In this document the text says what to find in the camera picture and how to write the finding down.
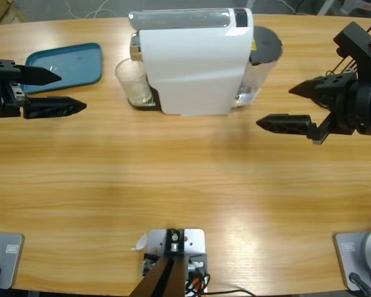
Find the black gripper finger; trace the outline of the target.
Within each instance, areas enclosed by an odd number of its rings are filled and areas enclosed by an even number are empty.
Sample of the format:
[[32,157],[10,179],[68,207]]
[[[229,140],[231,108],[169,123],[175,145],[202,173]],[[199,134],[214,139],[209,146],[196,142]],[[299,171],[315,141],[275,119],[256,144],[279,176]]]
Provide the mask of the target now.
[[61,77],[45,68],[33,66],[17,66],[20,69],[18,83],[24,85],[47,85],[61,80]]
[[336,99],[337,93],[330,90],[337,75],[319,76],[305,80],[289,90],[289,93],[311,100]]
[[81,112],[86,107],[86,103],[71,97],[29,97],[23,106],[23,118],[60,118]]
[[309,115],[269,114],[256,123],[262,129],[277,134],[310,136],[317,129]]

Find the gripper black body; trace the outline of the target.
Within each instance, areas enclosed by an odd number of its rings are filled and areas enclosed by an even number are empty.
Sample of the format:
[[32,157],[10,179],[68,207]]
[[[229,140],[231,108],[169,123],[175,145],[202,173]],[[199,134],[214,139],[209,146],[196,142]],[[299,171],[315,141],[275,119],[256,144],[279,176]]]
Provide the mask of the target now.
[[21,116],[20,108],[26,100],[19,86],[24,79],[23,68],[13,60],[0,59],[0,118]]
[[327,107],[328,116],[307,136],[315,144],[322,144],[330,134],[351,135],[358,132],[371,136],[371,76],[356,72],[338,74],[330,90],[336,99],[312,100]]

